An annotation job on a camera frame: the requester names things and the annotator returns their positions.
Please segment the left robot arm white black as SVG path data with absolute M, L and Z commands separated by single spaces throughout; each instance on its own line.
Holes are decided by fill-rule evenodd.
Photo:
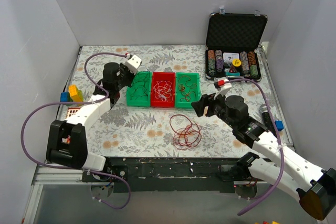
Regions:
M 120 97 L 120 90 L 131 86 L 141 63 L 141 59 L 133 57 L 125 63 L 104 65 L 103 78 L 98 81 L 89 104 L 83 105 L 66 120 L 55 120 L 50 125 L 47 161 L 73 169 L 93 170 L 93 175 L 100 182 L 111 178 L 112 170 L 105 165 L 106 158 L 88 151 L 86 132 L 113 108 Z

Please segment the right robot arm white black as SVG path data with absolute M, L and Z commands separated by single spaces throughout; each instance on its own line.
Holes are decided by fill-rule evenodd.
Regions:
M 198 102 L 193 102 L 192 107 L 197 116 L 215 115 L 220 118 L 232 128 L 237 140 L 283 168 L 282 178 L 277 182 L 274 168 L 264 162 L 245 162 L 237 168 L 242 180 L 260 176 L 264 181 L 277 184 L 296 198 L 304 211 L 316 220 L 324 220 L 335 207 L 335 169 L 324 170 L 290 148 L 281 147 L 271 131 L 249 116 L 242 97 L 205 94 Z

